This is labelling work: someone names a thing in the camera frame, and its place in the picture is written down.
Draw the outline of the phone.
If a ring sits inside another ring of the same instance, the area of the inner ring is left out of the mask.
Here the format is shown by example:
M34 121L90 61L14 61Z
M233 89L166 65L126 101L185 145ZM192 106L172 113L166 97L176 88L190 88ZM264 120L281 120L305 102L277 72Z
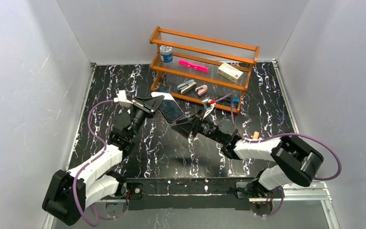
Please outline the phone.
M183 111L171 95L170 91L165 87L159 87L155 91L151 92L152 97L163 95L164 99L159 105L159 109L163 114L165 120L172 124L183 117Z

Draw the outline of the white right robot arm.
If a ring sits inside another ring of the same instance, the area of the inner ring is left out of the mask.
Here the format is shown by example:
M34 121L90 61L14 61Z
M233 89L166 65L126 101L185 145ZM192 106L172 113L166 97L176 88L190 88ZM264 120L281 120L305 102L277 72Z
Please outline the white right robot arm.
M232 120L223 119L214 124L200 112L177 121L172 130L185 138L201 134L220 143L221 152L228 159L275 162L274 167L259 172L245 187L235 188L253 197L265 197L286 184L310 186L324 161L321 153L295 134L285 133L269 140L245 140Z

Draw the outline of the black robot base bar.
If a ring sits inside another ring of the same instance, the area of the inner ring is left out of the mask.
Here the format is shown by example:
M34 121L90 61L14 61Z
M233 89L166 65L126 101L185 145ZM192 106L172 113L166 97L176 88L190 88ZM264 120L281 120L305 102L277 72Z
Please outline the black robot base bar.
M129 178L126 195L105 197L106 204L124 204L128 210L232 208L257 216L275 214L284 201L284 189L259 194L251 177Z

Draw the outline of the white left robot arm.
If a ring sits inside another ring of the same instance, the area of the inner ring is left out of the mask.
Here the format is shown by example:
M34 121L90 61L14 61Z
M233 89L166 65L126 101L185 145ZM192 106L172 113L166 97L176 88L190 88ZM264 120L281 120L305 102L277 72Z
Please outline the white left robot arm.
M42 209L68 226L83 218L90 226L97 227L101 216L94 206L95 202L112 194L124 194L123 175L111 172L110 168L128 157L144 121L154 116L163 100L164 95L129 100L125 92L120 91L111 102L129 108L130 112L115 117L107 140L90 130L103 143L103 148L73 169L56 171L45 194Z

